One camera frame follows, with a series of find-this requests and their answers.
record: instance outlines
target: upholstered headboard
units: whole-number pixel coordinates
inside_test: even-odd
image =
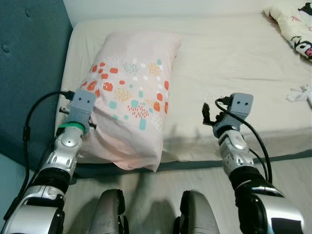
[[[0,1],[0,152],[19,163],[26,115],[39,97],[60,90],[72,30],[63,0]],[[53,138],[57,101],[32,116],[32,169]]]

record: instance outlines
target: bed frame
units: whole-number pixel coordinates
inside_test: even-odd
[[[26,115],[42,95],[61,86],[68,42],[73,30],[63,0],[0,1],[0,152],[24,164],[22,132]],[[30,167],[35,169],[53,139],[57,98],[34,112],[29,144]],[[311,151],[274,157],[310,157]],[[221,161],[161,163],[159,171],[221,166]],[[138,169],[131,172],[147,172]],[[78,177],[124,174],[114,164],[79,164]]]

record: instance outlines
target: pink pillowcase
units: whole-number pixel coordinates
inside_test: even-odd
[[[116,32],[98,52],[81,88],[97,96],[80,156],[156,171],[169,111],[170,75],[182,43],[163,32]]]

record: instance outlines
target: floor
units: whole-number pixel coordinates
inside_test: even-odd
[[[312,158],[277,161],[272,168],[273,184],[301,210],[305,233],[312,233]],[[124,192],[131,234],[171,234],[182,193],[190,189],[206,196],[221,234],[241,233],[234,192],[222,168],[79,179],[67,192],[63,233],[86,234],[99,196],[112,188]]]

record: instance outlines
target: white bed sheet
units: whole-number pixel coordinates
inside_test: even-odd
[[[85,78],[106,36],[118,30],[160,30],[183,36],[171,78],[170,108],[164,128],[162,162],[220,160],[217,139],[202,125],[208,102],[235,92],[254,96],[247,121],[260,133],[270,156],[311,148],[311,109],[290,103],[291,88],[311,85],[311,65],[284,41],[277,25],[263,15],[212,18],[128,18],[80,22],[73,30],[62,88],[76,90]],[[60,98],[59,107],[67,101]],[[57,113],[56,126],[64,118]],[[242,127],[249,146],[261,152],[255,137]],[[83,158],[80,163],[104,163]]]

